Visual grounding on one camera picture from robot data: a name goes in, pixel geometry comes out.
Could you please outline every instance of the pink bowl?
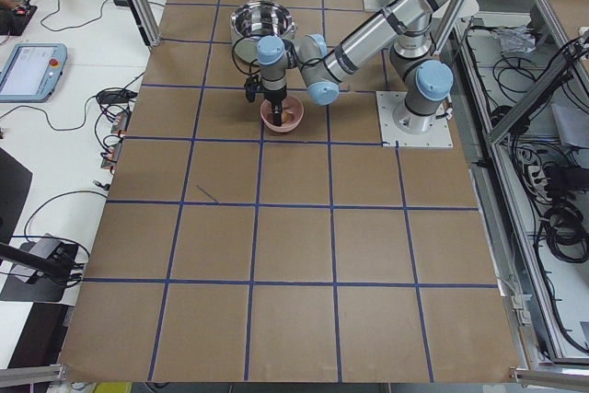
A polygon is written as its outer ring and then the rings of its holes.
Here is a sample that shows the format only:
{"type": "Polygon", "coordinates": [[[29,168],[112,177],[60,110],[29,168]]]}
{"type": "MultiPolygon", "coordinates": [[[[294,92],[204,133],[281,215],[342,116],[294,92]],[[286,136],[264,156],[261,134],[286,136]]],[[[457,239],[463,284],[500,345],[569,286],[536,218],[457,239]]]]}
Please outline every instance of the pink bowl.
{"type": "Polygon", "coordinates": [[[261,119],[264,121],[264,124],[267,128],[275,131],[276,133],[289,133],[294,128],[298,126],[298,124],[303,120],[303,114],[305,114],[305,110],[303,109],[303,103],[299,100],[294,98],[293,96],[287,96],[283,100],[283,112],[288,112],[290,114],[291,120],[283,123],[282,126],[275,126],[271,123],[271,103],[268,100],[264,100],[260,106],[260,116],[261,119]]]}

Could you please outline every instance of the table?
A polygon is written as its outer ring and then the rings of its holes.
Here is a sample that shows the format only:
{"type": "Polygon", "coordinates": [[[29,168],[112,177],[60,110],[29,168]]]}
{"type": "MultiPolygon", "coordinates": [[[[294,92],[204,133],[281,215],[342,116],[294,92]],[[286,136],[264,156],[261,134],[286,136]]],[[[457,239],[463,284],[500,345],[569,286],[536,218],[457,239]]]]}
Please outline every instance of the table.
{"type": "MultiPolygon", "coordinates": [[[[382,146],[374,91],[399,85],[385,54],[328,108],[290,72],[306,116],[265,130],[230,57],[247,1],[167,0],[69,379],[508,380],[517,355],[456,132],[444,151],[382,146]]],[[[330,45],[366,18],[362,0],[276,1],[330,45]]]]}
{"type": "MultiPolygon", "coordinates": [[[[61,0],[61,11],[47,20],[55,28],[83,23],[98,15],[105,0],[61,0]]],[[[150,0],[164,4],[166,0],[150,0]]],[[[40,20],[56,8],[55,0],[32,0],[39,9],[25,33],[0,46],[0,64],[6,62],[15,44],[21,42],[60,42],[68,48],[68,61],[54,94],[39,108],[46,110],[56,127],[72,127],[84,117],[84,103],[90,96],[106,87],[123,87],[141,74],[147,64],[149,51],[128,8],[112,2],[104,6],[104,17],[80,29],[50,32],[40,20]]],[[[163,8],[153,5],[159,22],[163,8]]],[[[139,83],[130,89],[137,90],[139,83]]],[[[0,104],[0,115],[14,104],[0,104]]],[[[33,181],[15,235],[21,235],[30,214],[54,195],[67,191],[100,191],[94,179],[110,182],[110,173],[100,169],[101,158],[94,135],[94,122],[99,115],[95,101],[87,107],[87,124],[75,132],[52,131],[40,112],[17,110],[0,121],[5,139],[0,145],[33,173],[33,181]]],[[[110,124],[102,119],[98,132],[108,133],[110,124]]],[[[51,203],[35,218],[30,233],[45,232],[79,241],[91,249],[102,213],[104,199],[96,195],[72,195],[51,203]]],[[[11,244],[18,245],[22,238],[11,244]]],[[[85,260],[79,252],[78,260],[85,260]]],[[[7,262],[0,267],[9,270],[7,262]]],[[[0,285],[5,276],[0,276],[0,285]]],[[[74,305],[78,287],[68,289],[63,303],[74,305]]],[[[31,303],[0,303],[0,368],[6,368],[25,324],[31,303]]]]}

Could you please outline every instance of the small connector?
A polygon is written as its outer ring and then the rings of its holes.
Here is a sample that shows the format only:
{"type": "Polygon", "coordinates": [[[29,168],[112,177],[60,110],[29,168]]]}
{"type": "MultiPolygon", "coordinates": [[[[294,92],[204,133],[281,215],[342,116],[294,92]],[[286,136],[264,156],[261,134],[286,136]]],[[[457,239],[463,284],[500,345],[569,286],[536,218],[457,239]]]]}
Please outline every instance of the small connector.
{"type": "Polygon", "coordinates": [[[103,169],[113,169],[117,166],[119,161],[119,155],[121,154],[122,140],[114,146],[109,148],[109,152],[102,156],[102,164],[100,165],[103,169]]]}
{"type": "Polygon", "coordinates": [[[113,0],[114,5],[116,6],[126,6],[129,7],[129,2],[127,0],[113,0]]]}
{"type": "Polygon", "coordinates": [[[94,179],[94,180],[92,180],[92,184],[94,184],[95,186],[103,189],[106,192],[108,192],[110,190],[110,183],[104,183],[104,184],[102,184],[97,179],[94,179]]]}
{"type": "Polygon", "coordinates": [[[110,133],[114,133],[116,135],[125,135],[127,133],[127,128],[129,127],[130,121],[131,121],[131,111],[130,110],[122,110],[114,118],[114,122],[112,123],[112,128],[110,129],[110,133]]]}

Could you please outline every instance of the grid pattern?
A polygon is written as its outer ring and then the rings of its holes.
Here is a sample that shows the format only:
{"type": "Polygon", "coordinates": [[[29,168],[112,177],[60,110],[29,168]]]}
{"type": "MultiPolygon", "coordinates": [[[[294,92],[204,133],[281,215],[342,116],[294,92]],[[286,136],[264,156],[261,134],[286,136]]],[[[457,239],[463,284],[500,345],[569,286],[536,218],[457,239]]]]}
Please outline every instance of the grid pattern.
{"type": "MultiPolygon", "coordinates": [[[[289,73],[306,116],[268,132],[230,59],[247,1],[167,0],[62,353],[70,377],[506,380],[517,360],[456,131],[449,151],[382,147],[372,91],[401,85],[382,54],[326,108],[289,73]]],[[[367,17],[360,0],[276,1],[331,44],[367,17]]]]}

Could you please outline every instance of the robotic arm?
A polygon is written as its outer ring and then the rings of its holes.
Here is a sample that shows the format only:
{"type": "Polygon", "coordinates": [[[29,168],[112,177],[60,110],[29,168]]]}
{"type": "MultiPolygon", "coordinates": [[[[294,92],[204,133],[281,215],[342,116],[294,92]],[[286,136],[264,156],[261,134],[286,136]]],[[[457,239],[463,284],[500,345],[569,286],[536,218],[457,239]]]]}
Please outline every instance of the robotic arm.
{"type": "Polygon", "coordinates": [[[298,68],[311,98],[328,105],[339,95],[338,84],[394,41],[390,60],[409,91],[401,109],[395,111],[398,126],[408,133],[425,132],[453,83],[451,70],[429,55],[432,12],[446,1],[393,0],[330,52],[317,34],[292,41],[262,38],[257,47],[258,63],[273,124],[282,125],[286,69],[298,68]]]}

